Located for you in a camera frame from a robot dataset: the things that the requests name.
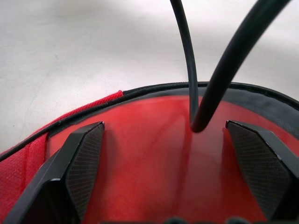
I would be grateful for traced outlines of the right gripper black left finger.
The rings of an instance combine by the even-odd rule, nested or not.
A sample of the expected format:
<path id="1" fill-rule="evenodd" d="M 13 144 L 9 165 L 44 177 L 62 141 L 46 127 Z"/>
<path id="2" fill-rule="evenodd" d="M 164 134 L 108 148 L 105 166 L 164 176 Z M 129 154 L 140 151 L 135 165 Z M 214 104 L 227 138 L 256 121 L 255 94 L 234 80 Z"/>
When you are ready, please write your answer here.
<path id="1" fill-rule="evenodd" d="M 3 224 L 80 224 L 96 181 L 105 126 L 69 134 L 37 171 Z"/>

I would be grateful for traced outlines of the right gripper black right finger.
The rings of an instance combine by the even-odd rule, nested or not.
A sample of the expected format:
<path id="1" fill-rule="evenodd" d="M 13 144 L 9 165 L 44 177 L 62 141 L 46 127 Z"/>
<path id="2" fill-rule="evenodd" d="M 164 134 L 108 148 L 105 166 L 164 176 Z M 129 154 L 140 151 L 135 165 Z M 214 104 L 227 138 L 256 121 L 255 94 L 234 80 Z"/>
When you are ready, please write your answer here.
<path id="1" fill-rule="evenodd" d="M 228 120 L 243 178 L 267 220 L 299 222 L 299 157 L 274 132 Z"/>

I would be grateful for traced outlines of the black mesh paddle bag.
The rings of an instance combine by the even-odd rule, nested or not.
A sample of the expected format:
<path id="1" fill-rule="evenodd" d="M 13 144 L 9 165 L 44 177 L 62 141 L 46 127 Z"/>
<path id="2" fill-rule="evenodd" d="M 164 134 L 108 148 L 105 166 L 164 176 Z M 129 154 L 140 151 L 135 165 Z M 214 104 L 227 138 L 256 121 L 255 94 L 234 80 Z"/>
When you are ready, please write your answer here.
<path id="1" fill-rule="evenodd" d="M 70 113 L 61 116 L 60 118 L 54 120 L 53 122 L 39 129 L 37 132 L 32 134 L 24 141 L 20 142 L 15 147 L 11 148 L 10 150 L 6 151 L 4 154 L 0 155 L 0 224 L 3 224 L 5 217 L 13 208 L 13 206 L 15 205 L 15 203 L 17 202 L 17 200 L 19 199 L 19 197 L 21 196 L 21 194 L 23 193 L 27 185 L 33 179 L 38 169 L 52 156 L 52 155 L 48 155 L 47 153 L 48 140 L 50 137 L 62 132 L 66 128 L 75 125 L 95 114 L 103 112 L 104 110 L 110 107 L 114 107 L 135 100 L 146 99 L 149 97 L 164 97 L 164 96 L 187 96 L 189 100 L 188 85 L 186 83 L 158 84 L 158 85 L 145 86 L 137 89 L 132 89 L 129 91 L 119 91 L 113 95 L 95 101 L 93 103 L 87 104 L 83 107 L 80 107 L 76 110 L 71 111 Z M 294 136 L 296 139 L 299 140 L 299 101 L 292 99 L 289 96 L 286 96 L 280 92 L 273 91 L 271 89 L 267 89 L 261 86 L 233 83 L 230 85 L 229 89 L 225 93 L 220 104 L 222 102 L 232 103 L 236 106 L 243 107 L 257 115 L 260 115 L 263 118 L 268 119 L 269 121 L 275 123 L 280 128 L 286 130 L 290 135 Z M 189 222 L 186 219 L 177 216 L 169 217 L 162 222 L 156 222 L 156 221 L 101 221 L 99 222 L 99 224 L 158 224 L 158 223 L 215 224 L 217 222 L 214 221 Z M 264 220 L 259 220 L 259 221 L 250 221 L 240 216 L 231 216 L 228 217 L 221 224 L 228 224 L 228 223 L 299 224 L 298 221 L 270 221 L 267 220 L 265 216 L 264 216 Z"/>

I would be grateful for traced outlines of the red ping pong paddle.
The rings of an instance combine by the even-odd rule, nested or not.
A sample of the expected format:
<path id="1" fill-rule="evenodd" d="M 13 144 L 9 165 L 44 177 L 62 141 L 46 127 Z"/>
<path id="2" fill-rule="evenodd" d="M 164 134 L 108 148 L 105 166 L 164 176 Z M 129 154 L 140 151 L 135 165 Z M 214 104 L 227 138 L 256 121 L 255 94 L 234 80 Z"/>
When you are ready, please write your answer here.
<path id="1" fill-rule="evenodd" d="M 243 107 L 222 102 L 206 129 L 193 133 L 187 96 L 149 97 L 110 107 L 48 140 L 53 155 L 68 135 L 102 121 L 99 170 L 83 224 L 264 220 L 239 170 L 227 120 L 273 131 L 296 155 L 299 140 Z"/>

